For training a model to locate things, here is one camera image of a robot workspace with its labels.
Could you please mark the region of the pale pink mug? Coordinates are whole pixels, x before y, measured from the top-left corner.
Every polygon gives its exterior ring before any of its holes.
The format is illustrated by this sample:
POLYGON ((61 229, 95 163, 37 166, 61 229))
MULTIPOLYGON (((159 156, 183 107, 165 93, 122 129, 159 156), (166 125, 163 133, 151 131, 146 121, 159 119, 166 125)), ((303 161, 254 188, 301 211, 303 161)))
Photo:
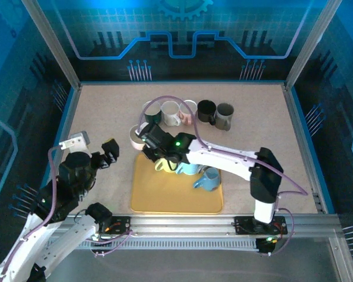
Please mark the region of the pale pink mug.
POLYGON ((129 131, 129 140, 135 150, 141 151, 145 146, 145 142, 136 135, 137 128, 138 125, 134 125, 133 127, 131 127, 129 131))

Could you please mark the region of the black base connector block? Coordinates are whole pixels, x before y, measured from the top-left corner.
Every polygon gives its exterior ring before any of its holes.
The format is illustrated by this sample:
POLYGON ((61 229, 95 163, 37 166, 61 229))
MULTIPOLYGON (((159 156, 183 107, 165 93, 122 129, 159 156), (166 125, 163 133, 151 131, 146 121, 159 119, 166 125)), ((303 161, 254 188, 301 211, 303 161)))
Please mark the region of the black base connector block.
POLYGON ((275 246, 278 242, 278 239, 273 237, 267 238, 258 238, 256 239, 256 248, 258 249, 258 253, 271 256, 272 252, 275 250, 275 246))

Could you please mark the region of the light green mug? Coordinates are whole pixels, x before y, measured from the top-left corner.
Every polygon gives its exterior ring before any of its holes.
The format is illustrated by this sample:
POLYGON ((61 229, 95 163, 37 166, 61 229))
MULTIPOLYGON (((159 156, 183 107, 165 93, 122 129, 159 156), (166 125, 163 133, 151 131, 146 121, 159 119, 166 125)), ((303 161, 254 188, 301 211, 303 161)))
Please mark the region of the light green mug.
POLYGON ((159 172, 161 170, 167 172, 167 173, 173 173, 177 168, 177 164, 173 163, 169 160, 166 160, 164 158, 158 159, 155 162, 155 167, 154 169, 159 172))

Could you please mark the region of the aluminium corner post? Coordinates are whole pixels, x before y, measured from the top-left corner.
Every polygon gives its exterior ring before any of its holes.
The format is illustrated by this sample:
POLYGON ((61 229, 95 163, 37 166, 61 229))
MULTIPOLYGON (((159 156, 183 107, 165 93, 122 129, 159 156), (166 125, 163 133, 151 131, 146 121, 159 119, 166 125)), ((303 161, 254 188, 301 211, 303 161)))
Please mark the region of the aluminium corner post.
POLYGON ((339 8, 342 0, 327 0, 326 5, 322 9, 317 21, 312 27, 299 55, 297 56, 287 78, 285 89, 291 90, 295 82, 298 80, 301 72, 303 71, 308 59, 311 57, 317 44, 320 42, 324 32, 326 31, 329 23, 334 17, 337 9, 339 8))
POLYGON ((66 76, 69 84, 74 90, 79 90, 80 80, 72 64, 70 63, 60 41, 58 40, 51 24, 49 23, 47 17, 45 16, 43 10, 39 6, 37 0, 21 0, 27 12, 29 13, 31 19, 42 35, 45 43, 47 44, 49 50, 56 59, 59 67, 66 76))

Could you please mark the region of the aluminium front rail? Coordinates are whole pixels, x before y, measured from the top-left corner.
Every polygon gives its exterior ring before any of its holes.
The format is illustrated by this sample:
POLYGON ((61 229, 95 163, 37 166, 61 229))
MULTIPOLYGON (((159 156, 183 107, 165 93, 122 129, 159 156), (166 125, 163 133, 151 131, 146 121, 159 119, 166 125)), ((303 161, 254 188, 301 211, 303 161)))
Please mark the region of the aluminium front rail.
MULTIPOLYGON (((281 213, 285 217, 288 235, 293 238, 343 237, 339 218, 335 214, 281 213)), ((130 229, 136 237, 236 237, 233 214, 168 215, 131 214, 130 229)))

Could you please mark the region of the yellow tray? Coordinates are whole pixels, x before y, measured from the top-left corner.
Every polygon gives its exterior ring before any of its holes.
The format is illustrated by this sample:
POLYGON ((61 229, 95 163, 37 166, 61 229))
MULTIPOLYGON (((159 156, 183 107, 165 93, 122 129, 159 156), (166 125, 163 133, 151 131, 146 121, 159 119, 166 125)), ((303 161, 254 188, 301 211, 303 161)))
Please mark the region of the yellow tray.
POLYGON ((136 213, 218 214, 224 200, 222 185, 209 192, 193 184, 202 174, 157 172, 143 154, 134 163, 130 207, 136 213))

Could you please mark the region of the blue floral mug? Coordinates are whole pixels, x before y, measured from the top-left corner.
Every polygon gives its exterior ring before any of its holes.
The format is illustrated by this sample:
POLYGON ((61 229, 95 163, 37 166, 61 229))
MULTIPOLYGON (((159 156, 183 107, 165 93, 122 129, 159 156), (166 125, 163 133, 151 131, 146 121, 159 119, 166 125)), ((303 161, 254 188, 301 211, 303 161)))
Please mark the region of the blue floral mug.
POLYGON ((219 170, 214 167, 205 169, 202 176, 193 184, 193 188, 203 188, 204 190, 211 192, 218 188, 221 184, 221 175, 219 170))

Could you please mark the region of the black mug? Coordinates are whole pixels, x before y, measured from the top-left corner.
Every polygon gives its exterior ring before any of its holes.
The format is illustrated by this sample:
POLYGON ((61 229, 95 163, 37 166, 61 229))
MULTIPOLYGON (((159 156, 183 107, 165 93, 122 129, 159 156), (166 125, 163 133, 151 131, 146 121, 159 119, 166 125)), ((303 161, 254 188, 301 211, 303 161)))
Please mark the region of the black mug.
POLYGON ((214 126, 215 121, 215 112, 217 109, 216 104, 211 100, 201 100, 198 105, 198 119, 201 122, 209 123, 214 126))

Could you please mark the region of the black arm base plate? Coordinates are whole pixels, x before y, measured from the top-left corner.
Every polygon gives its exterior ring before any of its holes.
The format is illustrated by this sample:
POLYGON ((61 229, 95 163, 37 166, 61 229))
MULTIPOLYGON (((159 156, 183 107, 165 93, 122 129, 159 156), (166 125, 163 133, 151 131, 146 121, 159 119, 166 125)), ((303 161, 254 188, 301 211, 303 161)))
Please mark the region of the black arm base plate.
POLYGON ((288 234, 285 217, 274 216, 270 223, 255 220, 252 216, 236 216, 231 223, 236 235, 285 235, 288 234))
POLYGON ((131 218, 129 216, 111 216, 103 225, 103 234, 122 234, 130 230, 131 218))

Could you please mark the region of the light blue mug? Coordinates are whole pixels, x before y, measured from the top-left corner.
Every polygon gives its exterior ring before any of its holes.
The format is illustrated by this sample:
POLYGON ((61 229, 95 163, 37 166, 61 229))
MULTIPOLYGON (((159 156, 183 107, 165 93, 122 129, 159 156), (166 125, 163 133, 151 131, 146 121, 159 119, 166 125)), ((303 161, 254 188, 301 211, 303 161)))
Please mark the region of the light blue mug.
POLYGON ((203 165, 201 164, 187 164, 187 163, 181 163, 177 169, 175 170, 176 174, 186 174, 186 175, 195 175, 198 174, 201 169, 202 169, 203 165))

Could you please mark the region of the aluminium side rail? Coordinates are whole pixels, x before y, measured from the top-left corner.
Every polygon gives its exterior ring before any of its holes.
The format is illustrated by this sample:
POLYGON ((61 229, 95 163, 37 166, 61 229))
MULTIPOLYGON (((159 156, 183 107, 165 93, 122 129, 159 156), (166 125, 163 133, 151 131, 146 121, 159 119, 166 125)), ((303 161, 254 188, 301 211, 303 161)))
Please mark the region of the aluminium side rail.
MULTIPOLYGON (((81 94, 81 89, 82 87, 80 87, 78 90, 74 90, 72 88, 69 92, 68 99, 64 107, 64 111, 58 126, 58 131, 56 133, 53 146, 58 145, 60 141, 68 139, 69 132, 71 130, 72 122, 74 119, 75 111, 78 105, 79 97, 81 94)), ((64 155, 63 150, 58 150, 52 154, 55 167, 57 167, 61 163, 63 155, 64 155)), ((46 186, 50 179, 51 179, 51 168, 49 164, 47 164, 45 174, 42 179, 41 188, 46 186)))
POLYGON ((301 104, 294 89, 282 87, 285 106, 288 110, 288 136, 282 141, 282 167, 287 176, 305 189, 308 194, 301 192, 284 180, 281 190, 295 191, 281 196, 279 205, 287 207, 294 213, 322 213, 334 211, 327 184, 315 152, 301 104))

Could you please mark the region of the white mug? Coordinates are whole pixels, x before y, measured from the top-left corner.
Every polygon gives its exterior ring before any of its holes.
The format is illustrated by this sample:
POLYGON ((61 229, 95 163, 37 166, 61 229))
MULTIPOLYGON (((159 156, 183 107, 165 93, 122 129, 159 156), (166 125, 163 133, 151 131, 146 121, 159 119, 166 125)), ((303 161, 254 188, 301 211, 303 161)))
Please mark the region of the white mug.
POLYGON ((164 123, 167 126, 179 126, 181 120, 179 118, 179 105, 175 101, 166 101, 161 106, 161 112, 164 118, 164 123))

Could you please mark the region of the dark green mug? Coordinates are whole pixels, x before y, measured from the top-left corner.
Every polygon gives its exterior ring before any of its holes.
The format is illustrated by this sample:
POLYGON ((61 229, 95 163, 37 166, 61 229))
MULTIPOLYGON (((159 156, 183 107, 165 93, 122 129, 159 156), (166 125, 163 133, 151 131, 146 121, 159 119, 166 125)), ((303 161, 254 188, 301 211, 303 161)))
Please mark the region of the dark green mug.
POLYGON ((154 102, 146 111, 145 119, 148 123, 160 124, 162 121, 161 105, 154 102))

